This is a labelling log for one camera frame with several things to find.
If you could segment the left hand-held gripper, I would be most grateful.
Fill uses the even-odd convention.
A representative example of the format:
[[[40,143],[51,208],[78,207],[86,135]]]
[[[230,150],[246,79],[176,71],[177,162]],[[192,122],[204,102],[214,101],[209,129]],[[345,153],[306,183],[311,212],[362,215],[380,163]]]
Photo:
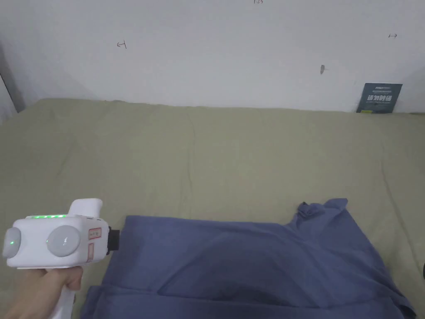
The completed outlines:
[[[84,266],[120,246],[120,231],[100,217],[101,199],[77,199],[66,214],[30,215],[5,233],[3,257],[17,269]]]

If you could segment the person's left hand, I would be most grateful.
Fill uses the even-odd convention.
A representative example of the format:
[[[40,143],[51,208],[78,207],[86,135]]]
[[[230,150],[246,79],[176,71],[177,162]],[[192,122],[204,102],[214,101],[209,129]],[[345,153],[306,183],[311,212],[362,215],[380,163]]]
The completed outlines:
[[[5,319],[48,319],[53,313],[63,287],[81,288],[82,267],[24,270],[17,293]]]

